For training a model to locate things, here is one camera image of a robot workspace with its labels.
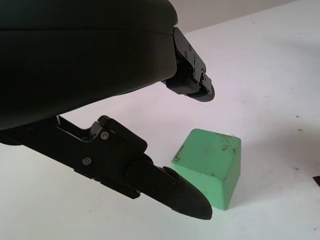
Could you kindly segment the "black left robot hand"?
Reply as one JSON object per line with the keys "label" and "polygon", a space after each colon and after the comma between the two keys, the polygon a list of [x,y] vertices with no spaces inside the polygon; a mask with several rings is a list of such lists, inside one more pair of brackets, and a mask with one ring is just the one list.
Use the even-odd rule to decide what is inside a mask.
{"label": "black left robot hand", "polygon": [[145,194],[209,220],[203,193],[146,155],[147,142],[103,115],[82,129],[62,117],[163,82],[200,102],[215,96],[206,65],[167,0],[3,0],[0,141],[26,146],[131,199]]}

